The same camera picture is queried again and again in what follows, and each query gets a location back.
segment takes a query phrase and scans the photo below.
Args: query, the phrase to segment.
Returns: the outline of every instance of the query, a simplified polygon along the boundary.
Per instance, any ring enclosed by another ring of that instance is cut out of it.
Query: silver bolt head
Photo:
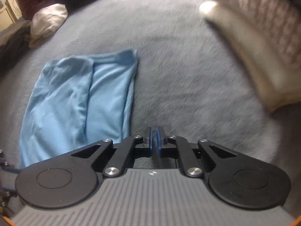
[[[198,167],[191,167],[187,170],[187,173],[192,176],[200,175],[202,172],[202,169]]]
[[[107,175],[116,175],[118,174],[120,171],[117,167],[108,167],[104,173]]]

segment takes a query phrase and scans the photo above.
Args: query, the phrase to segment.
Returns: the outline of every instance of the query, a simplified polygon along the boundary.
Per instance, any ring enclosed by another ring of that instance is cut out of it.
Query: gray bed sheet
[[[242,63],[199,15],[204,1],[99,0],[70,15],[1,79],[0,147],[10,163],[18,164],[23,114],[45,62],[132,47],[140,58],[133,134],[163,126],[190,142],[208,138],[275,164],[292,181],[285,208],[301,214],[301,104],[266,112]]]

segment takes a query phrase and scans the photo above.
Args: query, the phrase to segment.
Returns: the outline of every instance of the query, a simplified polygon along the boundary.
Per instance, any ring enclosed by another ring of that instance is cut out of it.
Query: folded towel
[[[23,118],[21,167],[127,137],[137,63],[132,50],[46,63]]]

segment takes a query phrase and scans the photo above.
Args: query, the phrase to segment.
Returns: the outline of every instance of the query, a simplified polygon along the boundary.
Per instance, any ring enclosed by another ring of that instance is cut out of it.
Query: carved bed frame
[[[21,16],[16,0],[5,0],[4,6],[0,8],[0,31],[15,23]]]

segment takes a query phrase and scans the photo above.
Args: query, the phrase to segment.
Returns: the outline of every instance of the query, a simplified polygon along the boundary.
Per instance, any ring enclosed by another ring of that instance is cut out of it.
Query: gray ribbed surface
[[[128,169],[107,179],[97,193],[77,206],[42,211],[26,206],[13,222],[17,226],[287,226],[293,218],[281,207],[245,211],[219,201],[200,179],[177,169]]]

